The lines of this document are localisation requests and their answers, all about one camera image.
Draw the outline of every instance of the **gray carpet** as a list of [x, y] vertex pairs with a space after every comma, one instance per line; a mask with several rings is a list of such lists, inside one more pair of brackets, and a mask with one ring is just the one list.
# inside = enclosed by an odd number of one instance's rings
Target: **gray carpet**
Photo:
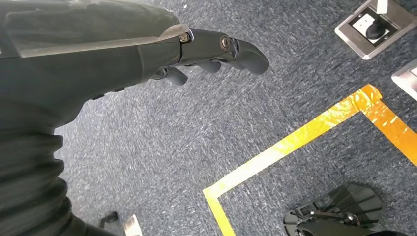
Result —
[[[74, 213], [92, 224], [111, 210], [137, 214], [144, 236], [219, 236], [202, 190], [367, 83], [417, 131], [417, 102], [390, 78], [417, 57], [417, 30], [364, 61], [334, 33], [361, 2], [155, 0], [193, 28], [256, 44], [271, 67], [262, 76], [185, 68], [182, 87], [150, 81], [88, 102], [57, 130]], [[416, 14], [417, 1], [399, 2]], [[416, 174], [358, 114], [220, 201], [238, 236], [283, 236], [285, 212], [353, 181], [384, 200], [381, 229], [415, 235]]]

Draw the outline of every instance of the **metal outlet cover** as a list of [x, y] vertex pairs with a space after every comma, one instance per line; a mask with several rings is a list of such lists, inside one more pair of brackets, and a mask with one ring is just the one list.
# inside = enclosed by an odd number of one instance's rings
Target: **metal outlet cover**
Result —
[[380, 16], [396, 29], [393, 35], [387, 37], [378, 45], [372, 44], [358, 30], [349, 23], [369, 8], [377, 11], [378, 0], [368, 0], [352, 15], [339, 24], [334, 30], [336, 34], [345, 41], [362, 59], [369, 60], [389, 45], [397, 41], [411, 29], [417, 26], [417, 17], [398, 5], [394, 0], [388, 0], [387, 13]]
[[392, 80], [417, 101], [417, 58], [395, 72]]

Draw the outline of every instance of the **bolt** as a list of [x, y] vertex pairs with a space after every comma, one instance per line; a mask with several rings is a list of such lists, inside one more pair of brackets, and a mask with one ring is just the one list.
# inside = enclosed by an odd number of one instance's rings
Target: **bolt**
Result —
[[190, 35], [189, 35], [189, 34], [187, 34], [187, 33], [183, 33], [183, 34], [181, 34], [181, 35], [179, 36], [179, 41], [180, 41], [181, 43], [186, 43], [186, 42], [190, 41]]
[[230, 49], [230, 39], [229, 37], [223, 35], [220, 37], [220, 47], [224, 51], [228, 51]]

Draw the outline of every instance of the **yellow floor marking tape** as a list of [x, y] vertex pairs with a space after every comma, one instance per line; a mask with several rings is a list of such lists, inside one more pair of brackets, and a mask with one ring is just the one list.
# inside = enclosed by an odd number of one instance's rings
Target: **yellow floor marking tape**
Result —
[[253, 157], [245, 164], [224, 176], [217, 183], [209, 187], [210, 192], [213, 194], [212, 196], [215, 198], [220, 197], [284, 156], [326, 133], [331, 128], [344, 122], [361, 110], [372, 106], [381, 98], [381, 94], [375, 87], [372, 85], [364, 86], [261, 154]]
[[365, 85], [204, 189], [204, 196], [223, 235], [236, 236], [218, 200], [221, 195], [359, 112], [363, 112], [398, 149], [416, 164], [417, 157], [412, 150], [413, 146], [417, 147], [416, 134], [380, 101], [381, 98], [381, 94], [375, 87]]
[[232, 229], [232, 225], [230, 224], [229, 220], [227, 219], [226, 213], [218, 200], [211, 195], [209, 188], [203, 190], [204, 196], [207, 199], [208, 205], [213, 212], [214, 218], [219, 225], [219, 228], [224, 236], [236, 236], [235, 232]]
[[382, 101], [362, 112], [414, 165], [417, 165], [417, 133]]

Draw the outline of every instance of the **prosthetic hand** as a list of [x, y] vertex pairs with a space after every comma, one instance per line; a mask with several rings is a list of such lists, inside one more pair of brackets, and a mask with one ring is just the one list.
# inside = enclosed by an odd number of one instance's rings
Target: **prosthetic hand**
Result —
[[268, 60], [224, 33], [189, 29], [135, 0], [0, 0], [0, 235], [109, 236], [71, 214], [54, 129], [83, 104], [178, 66], [255, 74]]

